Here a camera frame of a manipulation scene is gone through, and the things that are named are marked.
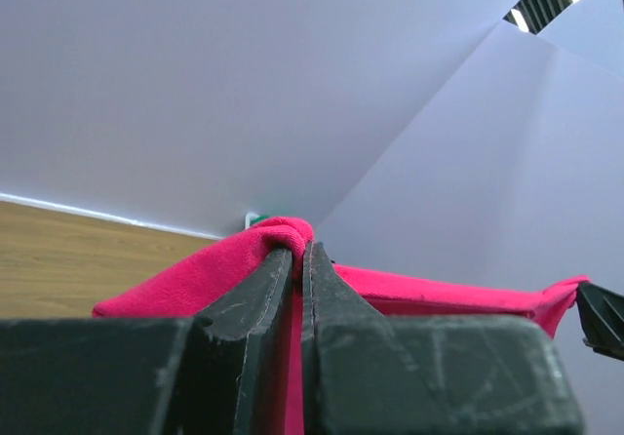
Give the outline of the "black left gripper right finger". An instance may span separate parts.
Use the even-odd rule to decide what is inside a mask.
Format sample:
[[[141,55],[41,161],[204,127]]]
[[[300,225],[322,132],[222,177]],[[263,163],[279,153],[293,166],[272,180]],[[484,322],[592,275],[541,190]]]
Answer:
[[[308,434],[580,434],[552,340],[510,315],[386,316],[319,243],[302,271]]]

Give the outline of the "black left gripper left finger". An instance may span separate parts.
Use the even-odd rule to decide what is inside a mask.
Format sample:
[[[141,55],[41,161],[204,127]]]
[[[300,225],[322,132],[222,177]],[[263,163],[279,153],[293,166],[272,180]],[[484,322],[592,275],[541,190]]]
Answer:
[[[5,434],[280,434],[293,258],[188,318],[1,324]]]

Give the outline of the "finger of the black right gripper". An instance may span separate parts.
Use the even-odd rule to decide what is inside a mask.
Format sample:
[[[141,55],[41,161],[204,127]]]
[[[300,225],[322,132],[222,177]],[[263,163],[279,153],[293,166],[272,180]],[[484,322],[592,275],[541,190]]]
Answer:
[[[585,345],[606,357],[622,357],[623,296],[583,282],[577,289],[576,304]]]

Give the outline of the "pink t shirt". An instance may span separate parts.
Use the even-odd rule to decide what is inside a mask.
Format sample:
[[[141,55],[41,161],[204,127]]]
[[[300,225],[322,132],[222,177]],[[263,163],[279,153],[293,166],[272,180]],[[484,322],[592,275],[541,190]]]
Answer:
[[[98,318],[191,317],[233,290],[276,249],[292,254],[290,351],[285,427],[304,430],[302,392],[302,271],[306,248],[317,243],[312,227],[293,217],[273,217],[227,237],[165,269],[130,290],[98,303]],[[455,285],[344,266],[338,276],[386,316],[510,315],[538,325],[552,340],[573,306],[584,278],[572,278],[538,292]]]

